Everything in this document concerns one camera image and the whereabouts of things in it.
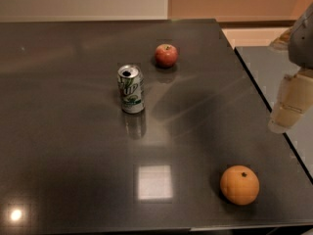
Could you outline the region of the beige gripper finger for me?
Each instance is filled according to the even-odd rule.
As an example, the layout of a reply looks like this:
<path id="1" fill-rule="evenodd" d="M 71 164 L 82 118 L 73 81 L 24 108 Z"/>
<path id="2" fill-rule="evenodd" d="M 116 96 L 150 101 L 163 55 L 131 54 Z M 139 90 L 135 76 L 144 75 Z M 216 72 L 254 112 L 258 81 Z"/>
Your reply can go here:
<path id="1" fill-rule="evenodd" d="M 313 70 L 286 74 L 280 84 L 277 102 L 270 114 L 269 129 L 284 133 L 313 106 Z"/>
<path id="2" fill-rule="evenodd" d="M 287 51 L 290 38 L 291 38 L 291 27 L 285 30 L 280 36 L 275 38 L 270 43 L 270 47 L 274 50 Z"/>

